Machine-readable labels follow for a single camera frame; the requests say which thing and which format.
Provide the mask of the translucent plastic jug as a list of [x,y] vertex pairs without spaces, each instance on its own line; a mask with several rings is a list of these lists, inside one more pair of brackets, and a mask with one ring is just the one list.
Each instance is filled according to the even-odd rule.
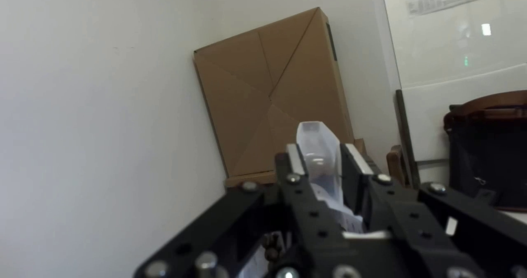
[[[311,188],[316,199],[328,205],[333,218],[343,229],[345,239],[388,238],[388,231],[365,233],[363,218],[344,205],[344,192],[341,178],[340,141],[334,133],[319,121],[301,122],[297,128],[296,144],[305,163]],[[273,232],[265,236],[249,262],[237,278],[261,278],[267,268],[273,266],[275,253],[282,255],[291,247],[292,234]]]

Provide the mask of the flat brown cardboard box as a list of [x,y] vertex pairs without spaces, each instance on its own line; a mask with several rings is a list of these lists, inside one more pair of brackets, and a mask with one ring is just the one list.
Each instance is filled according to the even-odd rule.
[[327,15],[311,8],[194,51],[227,188],[275,182],[275,154],[304,121],[356,140]]

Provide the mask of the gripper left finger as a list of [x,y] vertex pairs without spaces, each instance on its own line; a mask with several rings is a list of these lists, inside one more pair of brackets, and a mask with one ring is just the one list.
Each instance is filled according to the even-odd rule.
[[327,205],[318,201],[296,144],[275,156],[278,181],[245,182],[231,189],[147,258],[133,278],[235,277],[274,231],[290,234],[292,248],[267,277],[292,267],[300,277],[329,278],[344,260],[344,237]]

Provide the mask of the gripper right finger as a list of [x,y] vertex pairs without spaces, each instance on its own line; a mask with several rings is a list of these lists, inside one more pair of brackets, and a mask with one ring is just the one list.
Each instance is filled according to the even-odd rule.
[[351,144],[341,144],[345,201],[365,231],[388,233],[414,278],[527,278],[527,224],[438,182],[415,200],[373,173]]

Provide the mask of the white whiteboard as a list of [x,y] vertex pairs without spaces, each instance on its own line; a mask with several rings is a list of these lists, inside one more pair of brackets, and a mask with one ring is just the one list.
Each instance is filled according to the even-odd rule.
[[476,0],[414,17],[406,0],[385,5],[417,167],[446,170],[450,105],[527,90],[527,0]]

